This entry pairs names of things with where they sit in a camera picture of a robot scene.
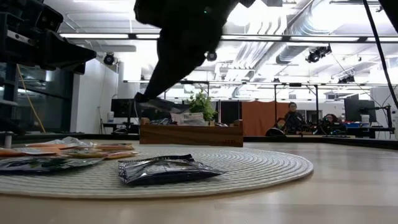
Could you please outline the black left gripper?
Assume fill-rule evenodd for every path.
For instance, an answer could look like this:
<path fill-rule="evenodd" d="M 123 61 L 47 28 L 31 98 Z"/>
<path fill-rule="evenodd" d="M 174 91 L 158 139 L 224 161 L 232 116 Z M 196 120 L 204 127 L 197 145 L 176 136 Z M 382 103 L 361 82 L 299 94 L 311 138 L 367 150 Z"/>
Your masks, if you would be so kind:
<path fill-rule="evenodd" d="M 96 52 L 46 31 L 49 12 L 29 9 L 18 15 L 18 10 L 1 10 L 1 61 L 84 74 L 86 62 L 96 58 Z"/>

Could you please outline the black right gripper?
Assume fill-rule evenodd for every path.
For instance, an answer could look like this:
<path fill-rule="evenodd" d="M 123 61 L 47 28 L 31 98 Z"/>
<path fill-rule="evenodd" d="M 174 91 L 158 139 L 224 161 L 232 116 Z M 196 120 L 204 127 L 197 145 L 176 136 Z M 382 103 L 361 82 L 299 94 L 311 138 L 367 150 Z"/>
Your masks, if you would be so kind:
<path fill-rule="evenodd" d="M 134 97 L 138 103 L 157 98 L 202 65 L 205 60 L 215 61 L 218 57 L 216 49 L 223 34 L 223 25 L 220 23 L 192 27 L 172 27 L 157 23 L 156 26 L 160 29 L 157 39 L 158 62 L 145 92 L 137 93 Z M 168 59 L 180 58 L 190 59 L 195 63 L 166 63 Z"/>

